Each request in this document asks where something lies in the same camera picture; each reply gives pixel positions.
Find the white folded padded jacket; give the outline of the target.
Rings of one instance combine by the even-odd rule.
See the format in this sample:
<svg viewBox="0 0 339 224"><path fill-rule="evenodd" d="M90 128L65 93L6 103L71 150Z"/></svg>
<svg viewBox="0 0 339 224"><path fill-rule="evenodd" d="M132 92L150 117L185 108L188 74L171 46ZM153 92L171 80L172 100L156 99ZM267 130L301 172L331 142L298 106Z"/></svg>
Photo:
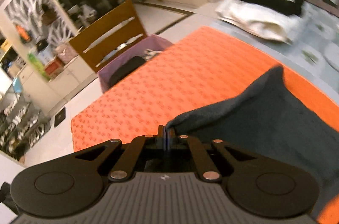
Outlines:
<svg viewBox="0 0 339 224"><path fill-rule="evenodd" d="M240 0L223 0L216 8L220 20L226 21L261 39L292 44L301 33L308 14L286 16L270 8Z"/></svg>

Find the orange floral table mat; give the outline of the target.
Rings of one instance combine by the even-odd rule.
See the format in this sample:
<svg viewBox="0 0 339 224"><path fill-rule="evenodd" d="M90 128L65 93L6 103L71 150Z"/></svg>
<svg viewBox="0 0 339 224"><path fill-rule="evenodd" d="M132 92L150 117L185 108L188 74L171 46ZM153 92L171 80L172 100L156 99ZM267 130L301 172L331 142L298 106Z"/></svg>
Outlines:
<svg viewBox="0 0 339 224"><path fill-rule="evenodd" d="M210 27L192 32L106 91L71 121L74 150L116 138L156 134L177 116L240 95L269 69L282 66L287 89L338 132L338 105L272 56ZM338 196L319 223L338 222Z"/></svg>

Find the wooden chair by basket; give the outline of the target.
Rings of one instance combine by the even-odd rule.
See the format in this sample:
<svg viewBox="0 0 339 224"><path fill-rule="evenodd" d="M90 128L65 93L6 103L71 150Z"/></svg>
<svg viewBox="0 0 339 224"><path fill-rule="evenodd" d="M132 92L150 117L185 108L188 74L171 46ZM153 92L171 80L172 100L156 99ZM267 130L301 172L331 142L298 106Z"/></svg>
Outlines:
<svg viewBox="0 0 339 224"><path fill-rule="evenodd" d="M93 72L147 37L131 0L105 14L69 41Z"/></svg>

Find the purple laundry basket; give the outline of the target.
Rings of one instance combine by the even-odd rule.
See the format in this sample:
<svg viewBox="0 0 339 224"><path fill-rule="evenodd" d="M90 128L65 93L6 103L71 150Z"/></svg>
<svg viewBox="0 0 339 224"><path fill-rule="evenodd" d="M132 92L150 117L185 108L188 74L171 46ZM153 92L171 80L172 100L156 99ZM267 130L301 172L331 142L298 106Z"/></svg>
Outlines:
<svg viewBox="0 0 339 224"><path fill-rule="evenodd" d="M102 92L108 91L135 69L146 63L143 57L147 50L162 52L172 45L170 41L160 36L151 35L127 48L122 54L117 55L98 71L97 77L101 84Z"/></svg>

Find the dark grey sweatpants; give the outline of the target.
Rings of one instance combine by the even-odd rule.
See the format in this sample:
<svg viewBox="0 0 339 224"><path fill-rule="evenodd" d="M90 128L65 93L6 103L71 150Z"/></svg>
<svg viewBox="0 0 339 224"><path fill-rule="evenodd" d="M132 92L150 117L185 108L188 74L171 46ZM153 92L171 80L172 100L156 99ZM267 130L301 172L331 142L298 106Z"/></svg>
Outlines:
<svg viewBox="0 0 339 224"><path fill-rule="evenodd" d="M302 168L320 187L311 213L319 218L338 196L338 132L287 89L283 75L282 66L273 67L240 95L185 112L166 129L202 142L221 139Z"/></svg>

